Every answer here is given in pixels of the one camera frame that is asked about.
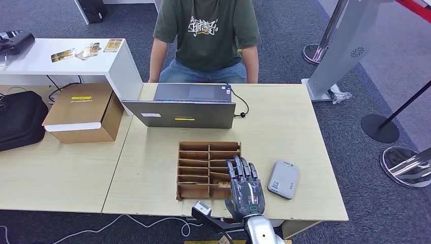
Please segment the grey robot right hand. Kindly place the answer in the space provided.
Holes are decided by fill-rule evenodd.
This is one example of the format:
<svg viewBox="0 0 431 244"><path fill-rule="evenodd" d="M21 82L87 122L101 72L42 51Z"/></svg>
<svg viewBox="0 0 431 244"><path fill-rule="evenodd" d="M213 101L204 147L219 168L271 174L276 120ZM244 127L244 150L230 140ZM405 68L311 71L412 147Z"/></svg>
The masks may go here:
<svg viewBox="0 0 431 244"><path fill-rule="evenodd" d="M253 163L234 155L227 159L229 170L231 198L225 199L225 206L233 219L240 222L253 215L262 215L265 210L265 199L261 181Z"/></svg>

